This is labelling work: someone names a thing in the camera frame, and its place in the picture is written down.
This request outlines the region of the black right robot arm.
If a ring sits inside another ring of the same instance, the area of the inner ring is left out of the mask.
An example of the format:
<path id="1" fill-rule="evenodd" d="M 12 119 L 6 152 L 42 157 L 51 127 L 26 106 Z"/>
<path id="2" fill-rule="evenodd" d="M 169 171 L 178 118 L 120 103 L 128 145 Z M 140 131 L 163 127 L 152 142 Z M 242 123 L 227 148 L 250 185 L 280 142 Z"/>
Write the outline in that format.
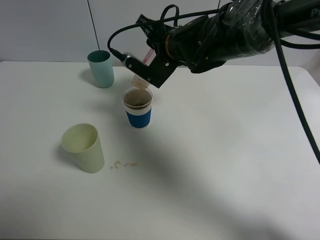
<path id="1" fill-rule="evenodd" d="M 296 35 L 319 40 L 320 3 L 317 0 L 236 0 L 215 16 L 200 16 L 183 26 L 168 26 L 145 16 L 137 20 L 155 51 L 149 65 L 128 58 L 126 66 L 159 88 L 179 66 L 194 74 L 229 60 L 261 55 L 272 48 L 318 49 L 320 45 L 291 43 Z"/>

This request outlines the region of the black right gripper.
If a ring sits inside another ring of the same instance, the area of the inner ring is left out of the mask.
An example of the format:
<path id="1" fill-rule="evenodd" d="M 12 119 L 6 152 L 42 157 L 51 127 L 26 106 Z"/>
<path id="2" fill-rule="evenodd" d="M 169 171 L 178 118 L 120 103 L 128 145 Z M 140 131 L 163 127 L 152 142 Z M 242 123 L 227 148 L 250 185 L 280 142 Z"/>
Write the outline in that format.
<path id="1" fill-rule="evenodd" d="M 173 21 L 173 26 L 165 23 L 155 23 L 154 20 L 141 14 L 137 24 L 144 24 L 141 27 L 147 37 L 147 45 L 155 51 L 155 57 L 148 65 L 146 80 L 156 88 L 160 88 L 165 81 L 172 75 L 176 68 L 183 66 L 180 61 L 172 59 L 166 51 L 166 39 L 170 36 L 171 31 L 175 31 L 178 21 Z"/>

